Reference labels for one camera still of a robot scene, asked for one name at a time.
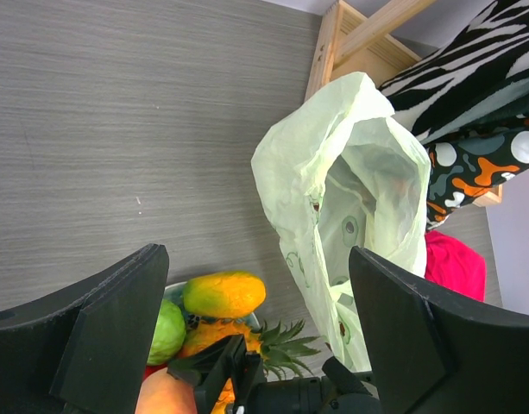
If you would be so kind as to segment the fake red fruit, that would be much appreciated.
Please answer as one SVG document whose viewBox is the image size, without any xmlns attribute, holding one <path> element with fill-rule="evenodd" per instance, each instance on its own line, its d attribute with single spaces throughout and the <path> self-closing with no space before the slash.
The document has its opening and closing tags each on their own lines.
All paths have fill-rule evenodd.
<svg viewBox="0 0 529 414">
<path fill-rule="evenodd" d="M 167 364 L 161 364 L 158 366 L 146 366 L 143 374 L 143 381 L 145 381 L 152 374 L 160 371 L 161 369 L 167 368 Z"/>
</svg>

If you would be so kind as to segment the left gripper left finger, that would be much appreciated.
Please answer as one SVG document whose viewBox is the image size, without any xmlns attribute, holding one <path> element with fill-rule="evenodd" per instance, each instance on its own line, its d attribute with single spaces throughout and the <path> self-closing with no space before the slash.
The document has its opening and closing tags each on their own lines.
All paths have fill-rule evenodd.
<svg viewBox="0 0 529 414">
<path fill-rule="evenodd" d="M 148 244 L 100 273 L 0 310 L 0 413 L 132 413 L 169 256 Z"/>
</svg>

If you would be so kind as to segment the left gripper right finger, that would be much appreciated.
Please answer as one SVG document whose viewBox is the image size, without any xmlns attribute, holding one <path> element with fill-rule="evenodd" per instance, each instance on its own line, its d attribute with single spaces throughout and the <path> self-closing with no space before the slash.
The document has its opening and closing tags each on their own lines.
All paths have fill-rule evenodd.
<svg viewBox="0 0 529 414">
<path fill-rule="evenodd" d="M 529 413 L 529 316 L 354 247 L 350 283 L 386 413 Z"/>
</svg>

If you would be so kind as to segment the fake pineapple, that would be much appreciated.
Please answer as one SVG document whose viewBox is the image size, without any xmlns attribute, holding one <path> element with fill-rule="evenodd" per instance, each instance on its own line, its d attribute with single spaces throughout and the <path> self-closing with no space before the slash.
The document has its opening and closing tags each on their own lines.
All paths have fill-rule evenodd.
<svg viewBox="0 0 529 414">
<path fill-rule="evenodd" d="M 319 354 L 317 349 L 309 346 L 317 338 L 300 335 L 304 327 L 305 321 L 302 319 L 290 325 L 278 323 L 273 328 L 264 323 L 258 329 L 235 320 L 221 319 L 213 323 L 202 321 L 195 329 L 188 331 L 183 347 L 176 357 L 191 357 L 227 336 L 242 335 L 247 350 L 261 356 L 266 375 L 272 373 L 278 379 L 284 380 L 287 371 L 291 371 L 301 377 L 304 371 L 310 370 L 301 359 Z"/>
</svg>

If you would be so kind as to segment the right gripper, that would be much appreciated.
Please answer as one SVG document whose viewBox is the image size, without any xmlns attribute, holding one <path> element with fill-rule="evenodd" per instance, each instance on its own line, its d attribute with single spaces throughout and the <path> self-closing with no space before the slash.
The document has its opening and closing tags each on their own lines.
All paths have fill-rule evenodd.
<svg viewBox="0 0 529 414">
<path fill-rule="evenodd" d="M 193 389 L 197 412 L 210 413 L 227 381 L 235 400 L 228 413 L 314 414 L 382 413 L 380 400 L 366 387 L 371 372 L 352 373 L 337 358 L 328 359 L 321 378 L 264 382 L 263 361 L 249 352 L 245 337 L 226 336 L 187 358 L 171 360 L 167 373 Z"/>
</svg>

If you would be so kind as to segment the fake peach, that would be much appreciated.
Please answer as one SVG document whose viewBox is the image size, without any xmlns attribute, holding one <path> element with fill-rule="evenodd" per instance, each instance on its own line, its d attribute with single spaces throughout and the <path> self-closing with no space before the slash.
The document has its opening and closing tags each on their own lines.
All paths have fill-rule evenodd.
<svg viewBox="0 0 529 414">
<path fill-rule="evenodd" d="M 193 389 L 162 368 L 149 375 L 140 388 L 135 414 L 190 414 L 197 407 Z"/>
</svg>

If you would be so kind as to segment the pale green plastic bag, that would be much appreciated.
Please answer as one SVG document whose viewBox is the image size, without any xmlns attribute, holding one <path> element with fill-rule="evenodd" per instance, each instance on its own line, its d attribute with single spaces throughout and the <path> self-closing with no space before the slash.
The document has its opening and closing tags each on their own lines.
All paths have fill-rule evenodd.
<svg viewBox="0 0 529 414">
<path fill-rule="evenodd" d="M 368 371 L 350 251 L 366 248 L 424 275 L 427 152 L 371 78 L 353 72 L 273 125 L 251 166 L 319 334 L 348 369 Z"/>
</svg>

